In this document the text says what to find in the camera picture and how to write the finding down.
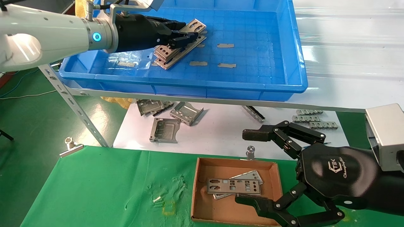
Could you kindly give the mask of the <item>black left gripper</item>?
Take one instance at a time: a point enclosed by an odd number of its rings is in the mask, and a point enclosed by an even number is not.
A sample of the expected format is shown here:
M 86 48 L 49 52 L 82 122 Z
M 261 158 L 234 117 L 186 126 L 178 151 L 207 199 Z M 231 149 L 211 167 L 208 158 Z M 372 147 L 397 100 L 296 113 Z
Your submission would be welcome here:
M 167 44 L 168 40 L 170 49 L 175 50 L 186 47 L 198 38 L 198 32 L 172 32 L 185 27 L 185 22 L 142 14 L 127 17 L 117 14 L 115 25 L 117 53 L 154 48 L 157 45 Z

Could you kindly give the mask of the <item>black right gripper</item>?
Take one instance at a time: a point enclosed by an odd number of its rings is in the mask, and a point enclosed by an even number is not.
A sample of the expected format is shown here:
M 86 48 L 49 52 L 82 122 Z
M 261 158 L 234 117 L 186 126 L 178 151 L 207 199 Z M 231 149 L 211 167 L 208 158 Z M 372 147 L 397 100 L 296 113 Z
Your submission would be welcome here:
M 244 129 L 247 141 L 273 141 L 292 159 L 299 158 L 302 182 L 277 201 L 254 195 L 236 194 L 235 202 L 254 207 L 259 217 L 273 219 L 282 227 L 323 227 L 345 218 L 343 206 L 403 216 L 403 173 L 382 171 L 372 151 L 323 145 L 326 135 L 293 122 Z M 297 139 L 311 146 L 302 147 Z M 325 211 L 294 216 L 287 209 L 299 197 L 309 197 Z

